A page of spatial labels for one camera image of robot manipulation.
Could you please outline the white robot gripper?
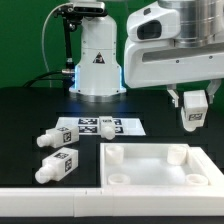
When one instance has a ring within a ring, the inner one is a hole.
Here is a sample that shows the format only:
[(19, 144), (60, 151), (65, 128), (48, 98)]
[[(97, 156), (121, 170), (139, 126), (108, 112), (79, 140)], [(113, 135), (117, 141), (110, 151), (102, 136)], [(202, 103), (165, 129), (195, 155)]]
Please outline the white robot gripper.
[(168, 85), (167, 92), (176, 108), (179, 94), (175, 84), (211, 80), (208, 100), (224, 78), (224, 41), (204, 47), (176, 48), (172, 40), (134, 42), (127, 39), (124, 52), (124, 79), (130, 88)]

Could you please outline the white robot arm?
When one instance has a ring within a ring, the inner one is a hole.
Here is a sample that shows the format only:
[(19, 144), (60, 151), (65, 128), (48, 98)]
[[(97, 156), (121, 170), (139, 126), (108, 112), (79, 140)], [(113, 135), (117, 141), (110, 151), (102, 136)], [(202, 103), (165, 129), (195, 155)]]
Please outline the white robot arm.
[(116, 61), (117, 26), (98, 0), (70, 0), (82, 17), (81, 60), (72, 90), (87, 98), (131, 88), (208, 80), (208, 100), (224, 78), (224, 0), (156, 0), (127, 20), (124, 66)]

